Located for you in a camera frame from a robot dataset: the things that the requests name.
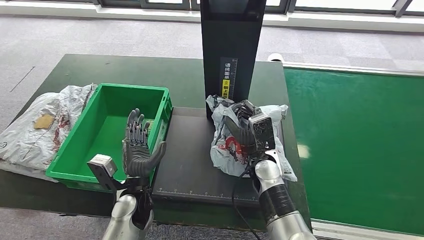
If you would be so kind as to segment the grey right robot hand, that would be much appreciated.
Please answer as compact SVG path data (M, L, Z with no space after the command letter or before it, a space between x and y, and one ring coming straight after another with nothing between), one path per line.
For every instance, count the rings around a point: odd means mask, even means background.
M249 118L261 114L262 110L247 99L233 104L229 109L236 115L238 123L229 116L225 116L224 124L240 144L242 152L246 155L253 154L256 152L257 147L252 129L249 126Z

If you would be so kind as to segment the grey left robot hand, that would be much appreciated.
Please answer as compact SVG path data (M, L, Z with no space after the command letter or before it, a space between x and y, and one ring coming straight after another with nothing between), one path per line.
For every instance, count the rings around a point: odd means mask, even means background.
M148 144L150 122L139 108L133 109L127 118L122 140L122 165L127 177L148 178L164 157L167 143L161 141L154 152Z

